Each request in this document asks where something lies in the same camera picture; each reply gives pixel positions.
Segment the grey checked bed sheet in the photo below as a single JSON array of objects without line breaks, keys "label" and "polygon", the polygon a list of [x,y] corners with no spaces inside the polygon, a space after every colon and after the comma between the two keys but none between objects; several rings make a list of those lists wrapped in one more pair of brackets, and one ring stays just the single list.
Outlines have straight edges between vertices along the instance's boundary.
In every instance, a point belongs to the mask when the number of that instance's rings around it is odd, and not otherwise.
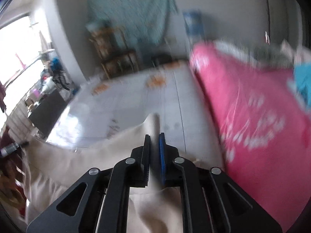
[{"label": "grey checked bed sheet", "polygon": [[59,147],[89,148],[118,132],[159,117],[166,142],[209,167],[223,167],[218,136],[190,68],[150,69],[105,81],[94,77],[82,85],[63,111],[47,141]]}]

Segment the pink floral blanket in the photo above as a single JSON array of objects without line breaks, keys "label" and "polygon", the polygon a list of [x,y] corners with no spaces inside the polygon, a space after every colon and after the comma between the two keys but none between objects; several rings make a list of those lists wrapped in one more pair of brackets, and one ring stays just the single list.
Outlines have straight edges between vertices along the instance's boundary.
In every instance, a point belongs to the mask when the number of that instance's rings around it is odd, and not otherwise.
[{"label": "pink floral blanket", "polygon": [[310,116],[288,87],[291,70],[256,70],[217,50],[194,46],[190,66],[222,146],[226,173],[290,230],[310,200]]}]

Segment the wooden chair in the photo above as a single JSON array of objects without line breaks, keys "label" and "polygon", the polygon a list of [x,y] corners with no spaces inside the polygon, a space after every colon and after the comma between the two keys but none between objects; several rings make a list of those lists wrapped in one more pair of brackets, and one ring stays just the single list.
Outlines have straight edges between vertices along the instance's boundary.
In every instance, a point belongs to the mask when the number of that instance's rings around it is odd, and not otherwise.
[{"label": "wooden chair", "polygon": [[112,79],[129,70],[140,70],[136,50],[129,48],[123,27],[101,27],[90,32],[90,42],[100,57],[101,67],[107,77]]}]

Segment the teal floral wall cloth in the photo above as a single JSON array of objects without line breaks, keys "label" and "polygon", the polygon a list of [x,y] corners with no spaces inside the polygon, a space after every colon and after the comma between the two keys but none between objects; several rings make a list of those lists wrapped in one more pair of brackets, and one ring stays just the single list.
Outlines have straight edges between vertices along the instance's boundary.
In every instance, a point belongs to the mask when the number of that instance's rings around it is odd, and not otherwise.
[{"label": "teal floral wall cloth", "polygon": [[131,46],[162,44],[169,18],[178,11],[175,0],[87,0],[91,22],[108,21],[123,27]]}]

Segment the grey patterned pillow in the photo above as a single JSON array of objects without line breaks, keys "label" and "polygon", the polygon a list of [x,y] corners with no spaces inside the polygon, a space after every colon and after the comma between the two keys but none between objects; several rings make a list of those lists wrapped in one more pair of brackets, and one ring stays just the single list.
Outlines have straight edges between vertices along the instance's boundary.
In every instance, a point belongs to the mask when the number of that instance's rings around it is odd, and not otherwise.
[{"label": "grey patterned pillow", "polygon": [[251,44],[225,38],[217,39],[213,44],[218,51],[255,70],[288,70],[294,67],[294,59],[283,53],[279,46]]}]

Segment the blue water bottle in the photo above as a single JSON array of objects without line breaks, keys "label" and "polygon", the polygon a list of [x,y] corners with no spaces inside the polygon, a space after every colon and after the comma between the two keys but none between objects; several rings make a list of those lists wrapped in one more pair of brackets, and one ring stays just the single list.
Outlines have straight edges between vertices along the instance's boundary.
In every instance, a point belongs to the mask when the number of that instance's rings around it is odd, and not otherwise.
[{"label": "blue water bottle", "polygon": [[186,10],[182,13],[186,28],[186,35],[191,41],[204,39],[204,24],[200,10]]}]

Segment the beige zip jacket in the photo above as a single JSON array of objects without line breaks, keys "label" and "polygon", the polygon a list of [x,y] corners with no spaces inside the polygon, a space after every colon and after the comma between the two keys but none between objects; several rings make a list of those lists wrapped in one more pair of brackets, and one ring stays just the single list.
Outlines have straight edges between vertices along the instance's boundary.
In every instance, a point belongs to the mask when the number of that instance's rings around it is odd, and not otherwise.
[{"label": "beige zip jacket", "polygon": [[167,145],[149,115],[78,153],[34,139],[25,152],[25,195],[38,216],[27,232],[206,232],[196,165]]}]

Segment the turquoise cartoon cloth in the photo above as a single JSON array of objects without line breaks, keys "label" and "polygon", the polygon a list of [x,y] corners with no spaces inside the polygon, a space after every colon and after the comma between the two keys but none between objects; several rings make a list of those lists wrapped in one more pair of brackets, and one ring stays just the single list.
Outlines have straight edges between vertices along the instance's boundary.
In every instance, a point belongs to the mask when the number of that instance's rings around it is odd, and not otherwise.
[{"label": "turquoise cartoon cloth", "polygon": [[301,108],[310,114],[310,62],[295,66],[293,79],[288,86]]}]

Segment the bicycle by window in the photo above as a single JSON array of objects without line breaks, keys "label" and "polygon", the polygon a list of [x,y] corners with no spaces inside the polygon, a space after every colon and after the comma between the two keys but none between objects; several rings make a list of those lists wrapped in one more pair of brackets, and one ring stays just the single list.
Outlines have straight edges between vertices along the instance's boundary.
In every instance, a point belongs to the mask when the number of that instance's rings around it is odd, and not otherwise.
[{"label": "bicycle by window", "polygon": [[75,89],[74,82],[69,78],[66,70],[63,68],[61,61],[54,57],[47,62],[46,67],[41,72],[40,77],[41,91],[51,88],[57,90],[66,90],[73,92]]}]

